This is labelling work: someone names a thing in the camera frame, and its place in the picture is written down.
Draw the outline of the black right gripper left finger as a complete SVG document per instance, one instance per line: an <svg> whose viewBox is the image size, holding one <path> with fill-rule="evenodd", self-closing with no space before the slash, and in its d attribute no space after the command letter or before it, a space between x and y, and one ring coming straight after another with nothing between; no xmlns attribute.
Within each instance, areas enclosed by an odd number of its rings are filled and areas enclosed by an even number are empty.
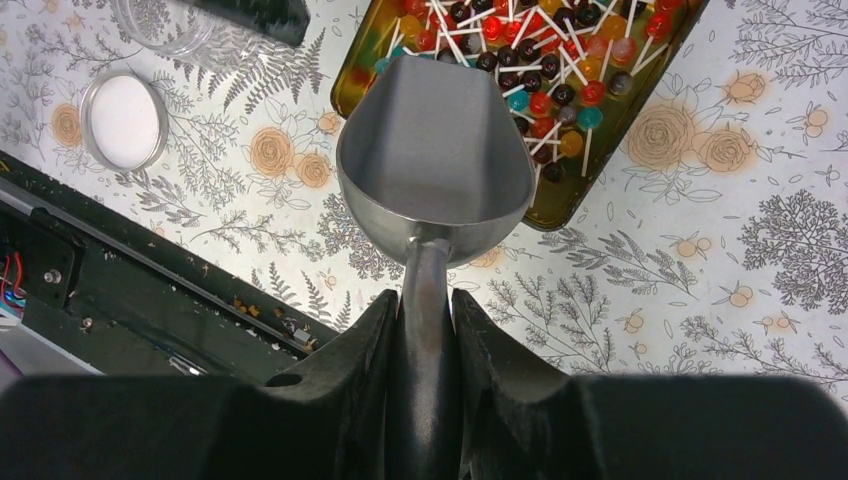
<svg viewBox="0 0 848 480"><path fill-rule="evenodd" d="M345 332L270 379L282 479L381 479L389 343L399 295L385 290Z"/></svg>

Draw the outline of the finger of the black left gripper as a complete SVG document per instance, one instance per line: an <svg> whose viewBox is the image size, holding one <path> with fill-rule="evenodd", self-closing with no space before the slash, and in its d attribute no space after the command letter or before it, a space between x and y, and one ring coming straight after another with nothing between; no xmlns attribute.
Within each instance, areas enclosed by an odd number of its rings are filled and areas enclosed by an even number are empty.
<svg viewBox="0 0 848 480"><path fill-rule="evenodd" d="M192 5L291 47L302 45L310 24L304 0L194 0Z"/></svg>

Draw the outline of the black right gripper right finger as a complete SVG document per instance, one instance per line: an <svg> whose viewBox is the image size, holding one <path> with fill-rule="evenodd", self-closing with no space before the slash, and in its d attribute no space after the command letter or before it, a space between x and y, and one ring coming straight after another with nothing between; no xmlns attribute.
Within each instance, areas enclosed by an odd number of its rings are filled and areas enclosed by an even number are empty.
<svg viewBox="0 0 848 480"><path fill-rule="evenodd" d="M451 296L473 479L594 479L578 383L498 327L473 296Z"/></svg>

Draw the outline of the metal scoop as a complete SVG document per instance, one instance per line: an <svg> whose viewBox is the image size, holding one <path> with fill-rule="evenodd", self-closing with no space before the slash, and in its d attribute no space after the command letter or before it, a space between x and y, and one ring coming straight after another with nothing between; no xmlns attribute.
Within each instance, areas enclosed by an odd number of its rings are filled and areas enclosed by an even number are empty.
<svg viewBox="0 0 848 480"><path fill-rule="evenodd" d="M387 371L384 475L460 469L460 346L447 272L521 221L536 174L494 78L417 56L392 60L336 149L342 196L370 242L404 269Z"/></svg>

